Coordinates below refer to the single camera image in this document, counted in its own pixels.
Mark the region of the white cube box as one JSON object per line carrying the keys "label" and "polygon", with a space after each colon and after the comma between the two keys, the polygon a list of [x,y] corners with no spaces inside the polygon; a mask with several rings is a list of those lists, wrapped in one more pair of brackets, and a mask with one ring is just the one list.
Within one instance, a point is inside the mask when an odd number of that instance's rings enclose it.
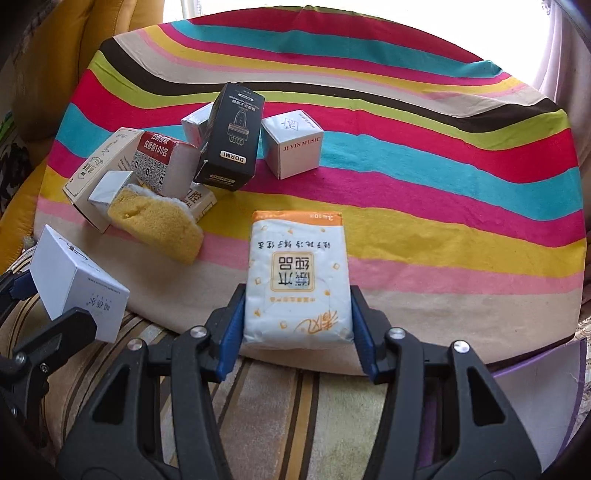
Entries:
{"label": "white cube box", "polygon": [[263,119],[263,158],[279,180],[320,166],[324,130],[303,110]]}

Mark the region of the dental white box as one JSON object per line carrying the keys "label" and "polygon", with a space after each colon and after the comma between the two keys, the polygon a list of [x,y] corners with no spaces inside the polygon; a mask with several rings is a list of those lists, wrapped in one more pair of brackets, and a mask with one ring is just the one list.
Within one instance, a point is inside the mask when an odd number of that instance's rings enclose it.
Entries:
{"label": "dental white box", "polygon": [[214,207],[217,200],[214,193],[207,186],[192,182],[182,202],[188,207],[195,221],[198,222]]}

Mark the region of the small silver box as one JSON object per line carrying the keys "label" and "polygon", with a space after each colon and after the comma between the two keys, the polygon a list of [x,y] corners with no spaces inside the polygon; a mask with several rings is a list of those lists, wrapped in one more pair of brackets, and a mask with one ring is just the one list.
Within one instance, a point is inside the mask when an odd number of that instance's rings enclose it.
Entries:
{"label": "small silver box", "polygon": [[105,219],[107,219],[110,205],[120,191],[130,184],[138,184],[136,175],[133,171],[107,171],[90,193],[88,202],[95,207]]}

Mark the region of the orange white tissue pack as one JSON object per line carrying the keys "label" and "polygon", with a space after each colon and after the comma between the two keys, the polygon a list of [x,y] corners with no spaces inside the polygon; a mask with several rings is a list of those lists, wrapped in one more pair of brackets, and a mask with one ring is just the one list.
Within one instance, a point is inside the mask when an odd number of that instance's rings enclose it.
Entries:
{"label": "orange white tissue pack", "polygon": [[253,213],[243,340],[274,350],[329,349],[353,341],[341,213]]}

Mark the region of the black product box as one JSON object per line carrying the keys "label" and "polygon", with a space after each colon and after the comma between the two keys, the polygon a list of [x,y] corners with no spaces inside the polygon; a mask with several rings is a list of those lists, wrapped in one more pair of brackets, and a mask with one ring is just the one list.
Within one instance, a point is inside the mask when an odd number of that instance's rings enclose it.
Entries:
{"label": "black product box", "polygon": [[236,191],[256,174],[264,97],[226,83],[213,102],[200,147],[196,183]]}

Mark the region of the red QR tissue pack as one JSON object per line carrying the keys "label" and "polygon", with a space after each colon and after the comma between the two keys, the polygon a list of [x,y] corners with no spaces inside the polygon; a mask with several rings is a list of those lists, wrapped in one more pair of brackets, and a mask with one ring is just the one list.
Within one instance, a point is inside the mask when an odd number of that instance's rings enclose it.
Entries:
{"label": "red QR tissue pack", "polygon": [[182,200],[197,173],[200,152],[192,144],[143,131],[131,160],[138,180],[153,192]]}

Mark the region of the small white box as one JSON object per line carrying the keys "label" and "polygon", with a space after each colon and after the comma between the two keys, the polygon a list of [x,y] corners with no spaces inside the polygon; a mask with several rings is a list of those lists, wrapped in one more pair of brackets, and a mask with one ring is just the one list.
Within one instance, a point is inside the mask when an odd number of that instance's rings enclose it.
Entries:
{"label": "small white box", "polygon": [[204,142],[213,103],[209,102],[181,119],[181,127],[188,143],[200,148]]}

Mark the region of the purple white cardboard box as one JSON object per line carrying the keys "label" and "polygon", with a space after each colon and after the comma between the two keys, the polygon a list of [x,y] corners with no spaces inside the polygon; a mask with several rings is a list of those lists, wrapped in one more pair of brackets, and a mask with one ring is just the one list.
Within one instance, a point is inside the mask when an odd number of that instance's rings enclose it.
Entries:
{"label": "purple white cardboard box", "polygon": [[562,453],[574,432],[586,355],[587,343],[576,340],[493,374],[522,421],[542,468]]}

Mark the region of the beige drape curtain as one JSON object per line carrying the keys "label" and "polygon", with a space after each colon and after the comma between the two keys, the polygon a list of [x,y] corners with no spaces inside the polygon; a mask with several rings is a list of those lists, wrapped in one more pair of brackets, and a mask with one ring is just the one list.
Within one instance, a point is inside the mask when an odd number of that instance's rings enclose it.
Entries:
{"label": "beige drape curtain", "polygon": [[558,1],[544,1],[550,33],[533,86],[565,110],[572,123],[590,115],[590,51]]}

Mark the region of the cream tall box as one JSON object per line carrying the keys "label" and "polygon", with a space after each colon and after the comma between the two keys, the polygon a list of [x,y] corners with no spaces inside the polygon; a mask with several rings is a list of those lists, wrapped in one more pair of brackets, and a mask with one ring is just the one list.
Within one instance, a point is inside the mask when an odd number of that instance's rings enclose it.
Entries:
{"label": "cream tall box", "polygon": [[108,171],[131,171],[131,160],[142,130],[121,127],[110,135],[72,174],[63,187],[74,208],[100,233],[109,226],[105,214],[88,200]]}

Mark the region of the large silver white box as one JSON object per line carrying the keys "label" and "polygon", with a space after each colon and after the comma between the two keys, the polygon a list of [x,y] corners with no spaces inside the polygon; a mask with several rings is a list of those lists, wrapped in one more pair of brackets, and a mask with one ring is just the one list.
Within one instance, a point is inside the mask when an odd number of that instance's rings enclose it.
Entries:
{"label": "large silver white box", "polygon": [[96,340],[116,340],[129,289],[48,225],[36,244],[29,271],[52,320],[74,307],[81,308],[97,325]]}

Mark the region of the yellow sponge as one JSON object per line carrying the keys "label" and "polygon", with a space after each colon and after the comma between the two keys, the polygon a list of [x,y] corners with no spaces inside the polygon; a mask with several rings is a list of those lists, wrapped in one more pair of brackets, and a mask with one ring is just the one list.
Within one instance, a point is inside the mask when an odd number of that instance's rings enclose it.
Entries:
{"label": "yellow sponge", "polygon": [[183,202],[135,184],[117,193],[107,216],[113,226],[183,264],[192,264],[204,243],[204,232]]}

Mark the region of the rainbow striped cushion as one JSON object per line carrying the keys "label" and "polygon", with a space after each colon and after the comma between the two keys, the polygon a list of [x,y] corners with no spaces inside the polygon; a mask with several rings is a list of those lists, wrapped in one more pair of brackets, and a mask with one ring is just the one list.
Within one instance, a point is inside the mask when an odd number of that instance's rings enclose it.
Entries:
{"label": "rainbow striped cushion", "polygon": [[[285,180],[265,163],[217,192],[191,265],[116,229],[97,231],[66,181],[121,127],[182,134],[228,82],[276,115],[324,129],[318,168]],[[463,338],[488,362],[570,340],[586,251],[566,113],[491,62],[387,20],[312,7],[218,13],[105,41],[65,111],[34,227],[51,226],[181,332],[245,281],[257,210],[339,211],[349,275],[370,306],[424,341]]]}

